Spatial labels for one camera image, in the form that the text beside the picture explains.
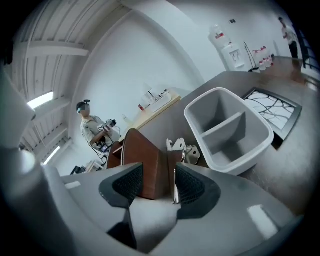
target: gray plastic bin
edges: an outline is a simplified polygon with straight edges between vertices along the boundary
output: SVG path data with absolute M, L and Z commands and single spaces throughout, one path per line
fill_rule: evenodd
M 240 97 L 215 88 L 184 110 L 208 166 L 239 175 L 253 167 L 274 139 L 267 121 Z

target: fluorescent light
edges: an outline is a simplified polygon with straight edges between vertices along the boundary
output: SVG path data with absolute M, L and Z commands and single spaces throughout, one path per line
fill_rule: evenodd
M 54 157 L 54 155 L 58 152 L 59 149 L 60 149 L 60 146 L 58 146 L 58 147 L 52 152 L 52 154 L 49 155 L 49 157 L 47 158 L 47 160 L 45 160 L 45 162 L 43 163 L 44 166 L 51 160 L 51 158 Z
M 35 108 L 41 106 L 42 104 L 51 101 L 54 98 L 54 93 L 49 92 L 45 95 L 42 95 L 34 100 L 28 102 L 28 105 L 34 110 Z

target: white shirt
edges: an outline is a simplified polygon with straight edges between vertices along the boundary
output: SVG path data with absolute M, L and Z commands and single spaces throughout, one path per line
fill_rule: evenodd
M 296 41 L 296 33 L 295 31 L 289 27 L 289 26 L 285 26 L 285 27 L 282 27 L 282 34 L 283 36 L 285 36 L 287 33 L 287 40 L 288 40 L 288 44 L 291 45 L 294 41 Z

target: ceiling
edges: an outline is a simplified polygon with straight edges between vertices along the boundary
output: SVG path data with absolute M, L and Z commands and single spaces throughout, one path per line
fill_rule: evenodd
M 21 141 L 39 161 L 69 139 L 65 112 L 77 88 L 75 70 L 88 59 L 96 28 L 123 8 L 116 0 L 44 1 L 14 36 L 13 62 L 6 67 L 12 84 L 27 102 L 53 92 L 54 100 L 35 109 Z

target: man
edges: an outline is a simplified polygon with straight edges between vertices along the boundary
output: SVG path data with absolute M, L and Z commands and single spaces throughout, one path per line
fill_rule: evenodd
M 108 147 L 120 139 L 120 135 L 110 129 L 109 131 L 100 131 L 98 127 L 105 124 L 98 116 L 90 115 L 89 100 L 79 102 L 76 105 L 76 111 L 81 115 L 82 122 L 80 125 L 82 135 L 92 147 L 98 149 L 98 143 L 105 143 Z
M 283 38 L 287 39 L 287 41 L 288 41 L 291 56 L 292 56 L 292 58 L 297 59 L 298 58 L 298 45 L 297 45 L 297 41 L 296 41 L 296 38 L 297 38 L 296 33 L 293 30 L 293 28 L 291 28 L 285 24 L 283 18 L 279 17 L 279 21 L 282 24 Z

